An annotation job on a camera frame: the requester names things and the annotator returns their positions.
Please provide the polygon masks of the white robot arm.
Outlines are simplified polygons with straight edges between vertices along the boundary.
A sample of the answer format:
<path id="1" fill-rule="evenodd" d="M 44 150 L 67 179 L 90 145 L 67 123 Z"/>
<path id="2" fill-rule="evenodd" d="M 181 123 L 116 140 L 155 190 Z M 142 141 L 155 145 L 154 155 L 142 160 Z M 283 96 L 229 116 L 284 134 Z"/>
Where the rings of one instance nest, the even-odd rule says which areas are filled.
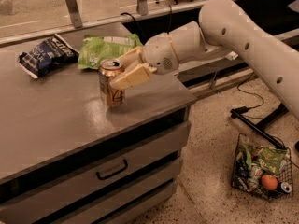
<path id="1" fill-rule="evenodd" d="M 299 52 L 260 28 L 232 0 L 209 0 L 199 21 L 150 38 L 120 56 L 124 72 L 110 81 L 124 90 L 164 75 L 190 61 L 207 61 L 235 52 L 299 119 Z"/>

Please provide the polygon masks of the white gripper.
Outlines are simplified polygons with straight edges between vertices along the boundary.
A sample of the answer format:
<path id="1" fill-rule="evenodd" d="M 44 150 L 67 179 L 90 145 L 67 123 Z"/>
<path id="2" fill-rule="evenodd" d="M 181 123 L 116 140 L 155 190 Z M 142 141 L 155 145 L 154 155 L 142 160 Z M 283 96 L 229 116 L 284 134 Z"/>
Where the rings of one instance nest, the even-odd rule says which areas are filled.
<path id="1" fill-rule="evenodd" d="M 109 82 L 110 86 L 116 90 L 126 90 L 149 81 L 151 77 L 149 65 L 155 68 L 154 73 L 157 75 L 168 74 L 179 67 L 172 39 L 168 33 L 161 33 L 150 38 L 143 48 L 130 49 L 118 60 L 126 69 Z"/>

